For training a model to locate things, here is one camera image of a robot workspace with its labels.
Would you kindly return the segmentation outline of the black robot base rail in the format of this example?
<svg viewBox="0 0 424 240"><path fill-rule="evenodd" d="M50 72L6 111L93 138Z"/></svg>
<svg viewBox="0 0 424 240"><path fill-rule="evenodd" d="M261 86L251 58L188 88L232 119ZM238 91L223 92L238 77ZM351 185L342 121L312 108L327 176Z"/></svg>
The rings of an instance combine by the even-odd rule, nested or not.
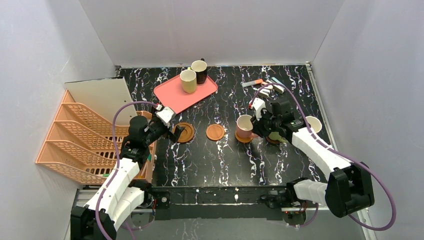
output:
<svg viewBox="0 0 424 240"><path fill-rule="evenodd" d="M129 186L102 186L70 214L73 240L115 239L123 222L136 208L155 214L159 221L195 218L267 218L277 220L292 203L324 207L342 218L373 205L363 190L306 178L280 186L152 186L139 180Z"/></svg>

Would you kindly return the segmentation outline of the yellow-green mug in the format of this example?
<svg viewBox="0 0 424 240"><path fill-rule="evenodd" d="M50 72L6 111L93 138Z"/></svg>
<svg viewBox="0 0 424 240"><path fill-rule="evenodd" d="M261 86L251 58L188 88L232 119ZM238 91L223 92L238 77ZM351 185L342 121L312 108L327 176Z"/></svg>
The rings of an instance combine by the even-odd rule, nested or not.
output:
<svg viewBox="0 0 424 240"><path fill-rule="evenodd" d="M183 70L180 75L181 86L184 92L192 94L197 89L197 74L191 69Z"/></svg>

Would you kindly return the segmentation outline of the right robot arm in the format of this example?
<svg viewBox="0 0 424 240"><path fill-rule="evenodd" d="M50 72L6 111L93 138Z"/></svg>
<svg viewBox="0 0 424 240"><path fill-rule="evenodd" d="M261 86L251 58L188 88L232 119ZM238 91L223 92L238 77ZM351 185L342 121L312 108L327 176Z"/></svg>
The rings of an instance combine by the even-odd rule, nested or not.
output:
<svg viewBox="0 0 424 240"><path fill-rule="evenodd" d="M286 100L270 108L255 98L248 107L254 112L252 132L260 137L277 133L302 151L324 173L327 183L305 177L286 184L284 200L310 201L327 206L338 218L371 207L375 203L371 174L363 163L353 163L333 152L303 119L297 119Z"/></svg>

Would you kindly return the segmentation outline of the pink serving tray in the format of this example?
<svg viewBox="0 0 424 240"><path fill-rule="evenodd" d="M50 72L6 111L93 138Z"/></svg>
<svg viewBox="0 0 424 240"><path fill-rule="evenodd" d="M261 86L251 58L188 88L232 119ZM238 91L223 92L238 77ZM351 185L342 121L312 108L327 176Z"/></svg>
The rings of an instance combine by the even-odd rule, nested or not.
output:
<svg viewBox="0 0 424 240"><path fill-rule="evenodd" d="M197 85L196 91L186 93L183 90L180 75L156 86L154 95L163 106L171 108L176 114L195 105L199 101L214 94L218 90L218 85L209 76L204 84Z"/></svg>

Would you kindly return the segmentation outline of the brown grooved wooden coaster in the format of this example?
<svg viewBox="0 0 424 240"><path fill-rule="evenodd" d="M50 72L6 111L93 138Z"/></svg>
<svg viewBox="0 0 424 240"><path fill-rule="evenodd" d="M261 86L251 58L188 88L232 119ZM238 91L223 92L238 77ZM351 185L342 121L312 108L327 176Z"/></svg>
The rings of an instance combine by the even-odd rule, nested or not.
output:
<svg viewBox="0 0 424 240"><path fill-rule="evenodd" d="M175 131L177 126L184 128L179 139L178 139L178 141L177 141L178 143L187 143L187 142L189 142L193 139L194 134L195 134L195 129L190 123L180 122L173 128L174 131Z"/></svg>

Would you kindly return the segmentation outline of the light wooden coaster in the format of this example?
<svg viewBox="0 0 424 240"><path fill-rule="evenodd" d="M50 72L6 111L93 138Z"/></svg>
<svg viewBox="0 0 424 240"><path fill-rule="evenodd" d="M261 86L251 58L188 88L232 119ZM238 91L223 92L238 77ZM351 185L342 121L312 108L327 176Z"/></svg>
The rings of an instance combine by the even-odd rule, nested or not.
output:
<svg viewBox="0 0 424 240"><path fill-rule="evenodd" d="M253 138L255 137L255 134L251 131L237 131L235 133L236 139L241 143L250 143Z"/></svg>

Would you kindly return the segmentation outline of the plain brown coaster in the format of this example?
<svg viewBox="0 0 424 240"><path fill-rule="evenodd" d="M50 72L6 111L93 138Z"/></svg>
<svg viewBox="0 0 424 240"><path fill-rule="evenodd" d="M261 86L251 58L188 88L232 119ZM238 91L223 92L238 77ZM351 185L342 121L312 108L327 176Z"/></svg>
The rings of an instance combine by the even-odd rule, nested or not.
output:
<svg viewBox="0 0 424 240"><path fill-rule="evenodd" d="M211 124L206 128L206 137L211 141L221 140L225 133L224 127L220 124Z"/></svg>

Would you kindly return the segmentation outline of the green mug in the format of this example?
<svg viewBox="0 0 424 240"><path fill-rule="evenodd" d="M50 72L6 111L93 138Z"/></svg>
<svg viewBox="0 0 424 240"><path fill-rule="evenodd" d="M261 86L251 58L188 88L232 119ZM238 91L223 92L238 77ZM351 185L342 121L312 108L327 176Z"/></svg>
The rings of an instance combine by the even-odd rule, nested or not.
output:
<svg viewBox="0 0 424 240"><path fill-rule="evenodd" d="M288 143L288 141L279 135L278 132L271 132L268 137L272 140L280 141L281 143Z"/></svg>

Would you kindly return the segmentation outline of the pink mug large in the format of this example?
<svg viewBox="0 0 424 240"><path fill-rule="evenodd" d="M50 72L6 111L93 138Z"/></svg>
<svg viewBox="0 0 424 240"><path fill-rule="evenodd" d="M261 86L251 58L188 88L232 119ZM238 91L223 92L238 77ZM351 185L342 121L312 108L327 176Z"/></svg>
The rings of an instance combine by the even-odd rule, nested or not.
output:
<svg viewBox="0 0 424 240"><path fill-rule="evenodd" d="M308 124L310 125L310 128L313 129L315 133L319 133L322 130L323 124L317 117L307 116L306 120Z"/></svg>

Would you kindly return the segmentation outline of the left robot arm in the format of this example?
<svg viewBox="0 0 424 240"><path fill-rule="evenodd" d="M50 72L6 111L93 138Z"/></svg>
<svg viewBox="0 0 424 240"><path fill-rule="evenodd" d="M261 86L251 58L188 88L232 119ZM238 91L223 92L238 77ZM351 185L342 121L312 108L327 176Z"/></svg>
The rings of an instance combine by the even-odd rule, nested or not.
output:
<svg viewBox="0 0 424 240"><path fill-rule="evenodd" d="M114 240L117 231L132 211L145 201L148 183L132 183L150 155L149 146L164 136L177 142L184 128L153 116L148 120L136 116L130 120L128 135L123 138L119 160L104 184L84 205L75 206L70 214L70 239Z"/></svg>

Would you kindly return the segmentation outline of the dark brown wooden coaster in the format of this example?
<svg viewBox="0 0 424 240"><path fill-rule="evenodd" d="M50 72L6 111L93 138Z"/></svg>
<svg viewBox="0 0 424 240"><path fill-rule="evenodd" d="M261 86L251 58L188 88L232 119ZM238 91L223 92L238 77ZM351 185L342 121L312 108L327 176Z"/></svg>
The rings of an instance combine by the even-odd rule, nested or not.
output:
<svg viewBox="0 0 424 240"><path fill-rule="evenodd" d="M274 144L274 145L279 145L281 142L279 140L273 140L271 138L269 138L268 136L265 138L269 143Z"/></svg>

